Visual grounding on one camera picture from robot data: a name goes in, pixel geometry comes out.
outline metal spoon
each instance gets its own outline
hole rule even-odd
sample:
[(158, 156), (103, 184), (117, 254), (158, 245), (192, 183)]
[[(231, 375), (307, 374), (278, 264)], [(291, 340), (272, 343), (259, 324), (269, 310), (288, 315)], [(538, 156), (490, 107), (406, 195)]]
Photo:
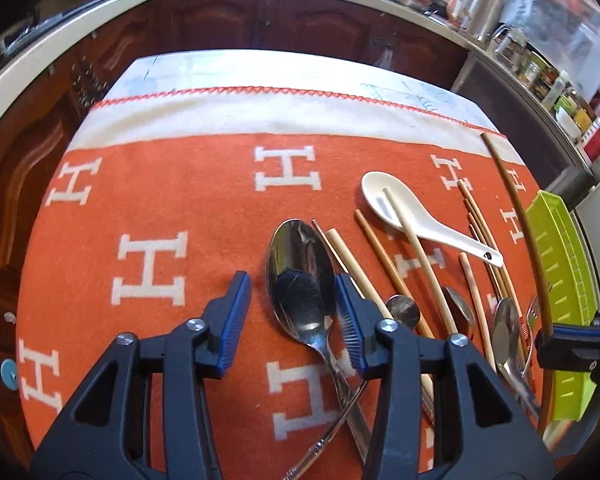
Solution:
[[(420, 322), (420, 309), (416, 305), (416, 302), (409, 296), (395, 294), (386, 300), (384, 304), (398, 323), (404, 325), (412, 332), (416, 329)], [(425, 412), (431, 423), (435, 424), (435, 406), (433, 399), (429, 397), (429, 394), (424, 388), (422, 389), (422, 405), (424, 406)]]
[(412, 332), (420, 322), (420, 309), (409, 296), (395, 294), (384, 302), (394, 319)]
[(536, 395), (522, 378), (518, 368), (518, 338), (520, 337), (520, 319), (516, 305), (509, 298), (500, 300), (493, 317), (491, 347), (498, 370), (520, 397), (522, 403), (538, 418), (540, 407)]
[(526, 311), (526, 325), (529, 328), (529, 355), (526, 358), (525, 369), (522, 370), (522, 376), (526, 377), (529, 367), (531, 366), (531, 354), (534, 351), (534, 328), (536, 327), (536, 321), (538, 321), (538, 297), (536, 296), (531, 302), (529, 310)]
[(450, 286), (444, 286), (442, 293), (445, 295), (446, 303), (451, 310), (451, 315), (458, 326), (458, 330), (469, 339), (474, 338), (475, 315), (469, 304), (460, 293)]
[[(287, 220), (277, 228), (267, 257), (267, 286), (273, 312), (293, 339), (323, 358), (336, 386), (340, 405), (352, 392), (329, 346), (329, 330), (335, 316), (333, 267), (320, 238), (309, 224)], [(358, 404), (347, 417), (363, 460), (371, 430)]]

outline cabinet door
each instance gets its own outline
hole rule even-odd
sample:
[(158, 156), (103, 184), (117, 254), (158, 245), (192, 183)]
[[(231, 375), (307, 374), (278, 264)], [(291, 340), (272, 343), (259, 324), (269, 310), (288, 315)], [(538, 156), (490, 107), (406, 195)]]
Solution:
[(386, 17), (384, 44), (392, 50), (394, 72), (447, 90), (468, 55), (463, 47), (394, 16)]
[(252, 48), (261, 0), (158, 0), (162, 52)]
[(339, 0), (278, 0), (267, 48), (366, 61), (381, 13)]
[(72, 90), (74, 51), (41, 74), (0, 120), (0, 348), (13, 351), (20, 273), (49, 181), (80, 124)]
[[(0, 365), (7, 359), (15, 360), (14, 355), (0, 352)], [(13, 475), (8, 478), (24, 478), (19, 472), (18, 464), (28, 465), (33, 456), (33, 446), (24, 421), (24, 414), (17, 392), (9, 390), (0, 378), (0, 454), (4, 456), (5, 467)]]
[(142, 4), (80, 41), (83, 68), (92, 65), (99, 81), (111, 86), (136, 59), (158, 54), (155, 7), (154, 2)]

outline green plastic tray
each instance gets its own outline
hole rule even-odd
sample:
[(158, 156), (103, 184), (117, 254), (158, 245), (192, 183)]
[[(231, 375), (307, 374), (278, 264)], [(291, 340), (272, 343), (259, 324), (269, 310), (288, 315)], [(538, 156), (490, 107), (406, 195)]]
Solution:
[[(539, 191), (526, 210), (538, 247), (554, 323), (588, 325), (596, 313), (589, 265), (573, 220), (562, 199)], [(556, 372), (553, 420), (580, 420), (596, 385), (589, 373)]]

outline kitchen counter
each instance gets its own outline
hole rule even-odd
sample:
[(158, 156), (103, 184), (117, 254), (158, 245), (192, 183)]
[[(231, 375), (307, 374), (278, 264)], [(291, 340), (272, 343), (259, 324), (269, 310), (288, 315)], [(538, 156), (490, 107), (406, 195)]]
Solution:
[[(107, 0), (76, 18), (62, 23), (26, 48), (0, 71), (0, 117), (18, 95), (71, 46), (109, 20), (149, 0)], [(415, 10), (389, 0), (342, 0), (391, 14), (455, 43), (467, 50), (474, 46), (457, 32)]]

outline wooden chopstick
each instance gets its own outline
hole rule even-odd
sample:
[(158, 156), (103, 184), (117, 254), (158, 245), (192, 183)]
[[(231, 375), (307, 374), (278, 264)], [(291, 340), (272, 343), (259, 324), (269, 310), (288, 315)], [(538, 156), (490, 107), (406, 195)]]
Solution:
[[(386, 271), (387, 275), (394, 284), (394, 287), (398, 291), (398, 294), (403, 294), (413, 299), (413, 296), (407, 288), (407, 285), (404, 283), (402, 276), (398, 272), (398, 269), (395, 268), (394, 262), (391, 260), (389, 254), (387, 254), (387, 252), (384, 250), (382, 243), (380, 242), (378, 236), (374, 232), (369, 222), (366, 220), (365, 216), (362, 214), (362, 211), (360, 211), (360, 209), (356, 209), (354, 216), (358, 221), (358, 224), (360, 224), (360, 227), (362, 228), (366, 239), (369, 240), (369, 243), (371, 244), (371, 247), (376, 253), (378, 260), (380, 260), (380, 263), (382, 263), (384, 270)], [(434, 338), (433, 332), (431, 331), (429, 324), (425, 320), (424, 314), (422, 312), (420, 313), (418, 330), (424, 337), (430, 337), (432, 339)]]
[[(487, 245), (500, 252), (498, 245), (496, 244), (496, 240), (495, 238), (493, 238), (491, 230), (489, 229), (489, 226), (487, 225), (487, 222), (485, 221), (484, 216), (480, 211), (480, 208), (474, 200), (474, 196), (471, 194), (471, 192), (468, 190), (467, 186), (462, 180), (458, 180), (458, 187), (460, 188), (460, 191), (462, 191), (462, 194), (466, 199), (468, 209), (474, 215), (474, 218), (477, 221), (478, 227), (480, 228), (479, 230), (482, 231), (485, 240), (487, 240)], [(501, 274), (502, 280), (505, 285), (505, 291), (507, 295), (511, 298), (513, 303), (516, 305), (518, 316), (522, 318), (522, 311), (520, 310), (520, 304), (518, 303), (518, 296), (516, 295), (516, 290), (513, 288), (513, 282), (511, 281), (511, 276), (509, 275), (509, 271), (507, 270), (507, 265), (502, 264), (502, 267), (499, 270), (496, 270), (495, 272)]]
[(458, 332), (458, 327), (456, 327), (456, 322), (454, 321), (453, 316), (451, 315), (451, 311), (449, 310), (448, 304), (446, 304), (445, 296), (442, 293), (442, 289), (440, 288), (440, 284), (438, 283), (438, 279), (433, 272), (433, 268), (431, 267), (431, 263), (429, 263), (429, 259), (422, 248), (422, 244), (416, 233), (413, 231), (413, 227), (407, 220), (404, 211), (402, 210), (402, 205), (396, 200), (394, 194), (391, 189), (385, 187), (382, 192), (386, 196), (389, 204), (393, 208), (395, 215), (398, 217), (400, 225), (402, 226), (403, 232), (407, 235), (407, 240), (416, 251), (416, 255), (418, 257), (418, 261), (420, 262), (420, 266), (422, 270), (424, 270), (425, 276), (429, 280), (429, 285), (431, 286), (431, 290), (433, 291), (433, 295), (436, 299), (436, 303), (438, 304), (438, 311), (440, 312), (440, 316), (445, 323), (446, 329), (449, 334), (455, 334)]
[(471, 264), (469, 263), (469, 258), (466, 256), (466, 253), (460, 253), (460, 263), (462, 264), (462, 270), (464, 270), (466, 282), (469, 284), (471, 297), (474, 300), (475, 312), (478, 317), (478, 325), (480, 326), (480, 333), (482, 334), (484, 354), (486, 355), (487, 361), (489, 361), (491, 368), (493, 368), (493, 371), (497, 372), (496, 360), (493, 357), (493, 348), (491, 347), (491, 335), (489, 334), (487, 317), (484, 313), (484, 307), (482, 306), (482, 299), (480, 298), (478, 285), (475, 283), (474, 272), (472, 271)]
[(353, 281), (358, 284), (362, 290), (362, 293), (364, 294), (364, 297), (373, 301), (384, 317), (393, 319), (394, 316), (391, 315), (389, 309), (384, 304), (384, 301), (382, 301), (380, 294), (378, 294), (372, 285), (371, 280), (369, 280), (369, 278), (366, 276), (365, 271), (362, 270), (362, 267), (360, 267), (360, 264), (355, 259), (346, 243), (344, 243), (344, 240), (340, 237), (340, 234), (336, 231), (336, 229), (329, 229), (326, 233), (326, 237), (349, 269), (349, 273), (351, 274)]
[[(540, 305), (542, 330), (545, 336), (549, 336), (554, 332), (554, 326), (551, 319), (551, 307), (549, 304), (549, 294), (546, 290), (546, 280), (544, 278), (544, 271), (542, 270), (540, 255), (538, 254), (538, 248), (536, 247), (536, 242), (534, 241), (531, 233), (531, 227), (529, 227), (529, 220), (526, 217), (526, 211), (522, 207), (520, 197), (518, 196), (516, 189), (513, 187), (513, 184), (509, 179), (509, 175), (507, 174), (507, 170), (505, 170), (502, 160), (500, 159), (498, 152), (496, 152), (491, 139), (485, 133), (480, 134), (480, 137), (487, 146), (489, 153), (491, 153), (491, 156), (496, 163), (498, 173), (500, 174), (500, 177), (507, 188), (507, 193), (509, 193), (509, 198), (513, 203), (514, 209), (516, 210), (516, 215), (518, 215), (520, 230), (525, 237), (526, 248), (529, 252), (529, 259), (531, 260), (531, 267), (534, 272), (536, 291), (538, 293), (538, 303)], [(544, 429), (549, 422), (549, 412), (551, 410), (551, 402), (553, 398), (554, 377), (555, 374), (552, 370), (547, 370), (546, 368), (542, 370), (542, 399), (540, 404), (540, 417), (538, 420), (538, 433), (540, 433), (540, 435), (544, 433)]]
[[(318, 225), (318, 221), (314, 218), (313, 220), (311, 220), (311, 222), (314, 224), (315, 230), (318, 231), (318, 234), (320, 235), (320, 238), (322, 238), (322, 241), (324, 242), (324, 244), (331, 251), (331, 255), (337, 261), (338, 265), (342, 269), (342, 272), (344, 272), (345, 274), (349, 274), (349, 269), (347, 269), (347, 266), (344, 264), (342, 259), (338, 256), (338, 253), (336, 252), (336, 249), (334, 249), (333, 246), (331, 245), (331, 242), (327, 240), (327, 237), (325, 236), (324, 231)], [(359, 288), (358, 284), (355, 282), (355, 280), (351, 280), (351, 283), (353, 283), (353, 286), (356, 288), (358, 294), (364, 298), (365, 295), (362, 294), (362, 291), (360, 290), (360, 288)]]
[[(487, 241), (484, 239), (482, 232), (478, 230), (478, 224), (475, 221), (474, 215), (472, 213), (468, 213), (467, 216), (469, 218), (469, 229), (474, 238), (481, 244), (487, 245)], [(491, 279), (491, 285), (493, 285), (493, 291), (496, 293), (496, 298), (498, 298), (498, 301), (500, 301), (505, 297), (502, 276), (499, 272), (496, 272), (497, 267), (493, 267), (486, 262), (484, 263), (484, 266), (487, 268), (487, 272), (489, 273), (489, 278)]]
[[(364, 270), (362, 270), (362, 267), (360, 267), (360, 264), (355, 259), (346, 243), (344, 243), (344, 240), (340, 236), (339, 232), (337, 232), (336, 229), (329, 229), (326, 233), (326, 237), (332, 243), (334, 250), (339, 254), (345, 265), (351, 270), (350, 274), (353, 280), (359, 280), (360, 287), (368, 293), (367, 297), (370, 300), (372, 300), (372, 298), (376, 298), (374, 303), (378, 306), (378, 309), (385, 318), (393, 319), (394, 316), (392, 316), (391, 312), (389, 312), (389, 309), (382, 302), (380, 295), (372, 285), (369, 278), (366, 276)], [(433, 381), (431, 378), (427, 374), (421, 374), (420, 384), (423, 389), (423, 394), (428, 396), (429, 399), (433, 400)]]

